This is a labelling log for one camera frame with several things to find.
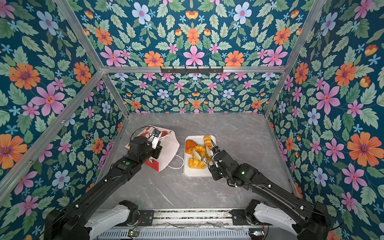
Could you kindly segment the striped long bread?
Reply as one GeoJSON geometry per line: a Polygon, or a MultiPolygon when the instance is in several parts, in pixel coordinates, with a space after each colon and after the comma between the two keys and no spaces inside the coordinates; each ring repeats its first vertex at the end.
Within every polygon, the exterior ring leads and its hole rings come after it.
{"type": "Polygon", "coordinates": [[[211,155],[212,155],[211,151],[213,148],[211,136],[209,136],[209,135],[204,136],[204,147],[205,147],[206,152],[207,152],[206,159],[207,159],[207,161],[210,161],[211,155]]]}

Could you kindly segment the red white paper bag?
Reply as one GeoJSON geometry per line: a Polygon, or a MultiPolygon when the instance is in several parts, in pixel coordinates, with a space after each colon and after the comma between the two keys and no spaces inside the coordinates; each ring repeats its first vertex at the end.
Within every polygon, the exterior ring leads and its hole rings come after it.
{"type": "MultiPolygon", "coordinates": [[[[130,141],[138,136],[146,137],[149,141],[151,141],[151,135],[154,129],[158,129],[162,132],[161,138],[158,142],[162,146],[162,151],[158,159],[150,158],[144,164],[157,172],[161,172],[170,164],[180,147],[174,131],[155,126],[143,126],[133,131],[130,141]]],[[[129,143],[126,145],[126,149],[129,150],[129,143]]]]}

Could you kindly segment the small golden bread roll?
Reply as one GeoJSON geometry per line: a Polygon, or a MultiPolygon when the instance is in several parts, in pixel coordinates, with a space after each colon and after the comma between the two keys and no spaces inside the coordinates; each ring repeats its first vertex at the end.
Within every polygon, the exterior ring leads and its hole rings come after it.
{"type": "Polygon", "coordinates": [[[190,158],[188,162],[188,167],[191,169],[203,170],[206,168],[206,165],[200,160],[190,158]]]}

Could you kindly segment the orange triangular pastry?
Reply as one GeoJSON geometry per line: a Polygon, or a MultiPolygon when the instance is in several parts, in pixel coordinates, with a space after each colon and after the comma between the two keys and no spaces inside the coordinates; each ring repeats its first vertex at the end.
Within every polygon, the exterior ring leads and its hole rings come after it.
{"type": "Polygon", "coordinates": [[[192,155],[193,149],[197,146],[198,144],[193,141],[193,140],[186,140],[185,144],[185,153],[188,155],[192,155]]]}

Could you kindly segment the yellow ring bread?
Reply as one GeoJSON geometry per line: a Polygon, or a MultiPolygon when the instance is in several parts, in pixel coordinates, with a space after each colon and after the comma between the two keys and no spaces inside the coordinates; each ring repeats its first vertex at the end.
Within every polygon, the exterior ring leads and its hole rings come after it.
{"type": "Polygon", "coordinates": [[[192,156],[196,160],[204,160],[207,156],[207,151],[203,146],[197,145],[193,148],[192,156]]]}

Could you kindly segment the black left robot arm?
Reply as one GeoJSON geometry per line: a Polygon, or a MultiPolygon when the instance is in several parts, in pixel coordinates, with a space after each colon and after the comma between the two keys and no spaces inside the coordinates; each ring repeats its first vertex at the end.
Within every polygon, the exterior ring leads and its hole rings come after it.
{"type": "Polygon", "coordinates": [[[138,205],[127,200],[100,215],[96,216],[95,212],[141,170],[143,163],[159,157],[162,150],[159,140],[159,137],[133,138],[128,153],[113,164],[102,180],[71,205],[48,214],[44,239],[93,240],[118,224],[137,224],[140,220],[138,205]]]}

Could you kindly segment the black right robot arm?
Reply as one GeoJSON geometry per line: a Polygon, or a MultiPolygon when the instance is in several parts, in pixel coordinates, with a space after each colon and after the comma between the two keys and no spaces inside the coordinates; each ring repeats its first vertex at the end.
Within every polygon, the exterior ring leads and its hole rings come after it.
{"type": "Polygon", "coordinates": [[[331,228],[327,207],[303,200],[273,183],[249,164],[238,164],[226,151],[207,151],[208,168],[215,181],[225,179],[229,187],[252,191],[272,203],[252,200],[245,210],[250,224],[266,223],[295,235],[299,240],[325,240],[331,228]]]}

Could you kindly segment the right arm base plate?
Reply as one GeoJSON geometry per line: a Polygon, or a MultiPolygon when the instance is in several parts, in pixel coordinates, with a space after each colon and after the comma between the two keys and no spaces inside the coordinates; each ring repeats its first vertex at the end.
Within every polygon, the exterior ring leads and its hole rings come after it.
{"type": "Polygon", "coordinates": [[[232,216],[232,222],[234,226],[270,226],[270,224],[265,224],[256,221],[251,223],[247,220],[245,209],[232,209],[229,211],[229,214],[232,216]]]}

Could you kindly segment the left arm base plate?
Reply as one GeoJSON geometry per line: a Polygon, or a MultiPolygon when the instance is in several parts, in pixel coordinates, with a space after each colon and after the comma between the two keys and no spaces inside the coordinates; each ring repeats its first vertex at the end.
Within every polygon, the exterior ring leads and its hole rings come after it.
{"type": "Polygon", "coordinates": [[[136,221],[129,220],[119,224],[120,227],[149,227],[152,226],[154,220],[154,210],[138,210],[136,221]]]}

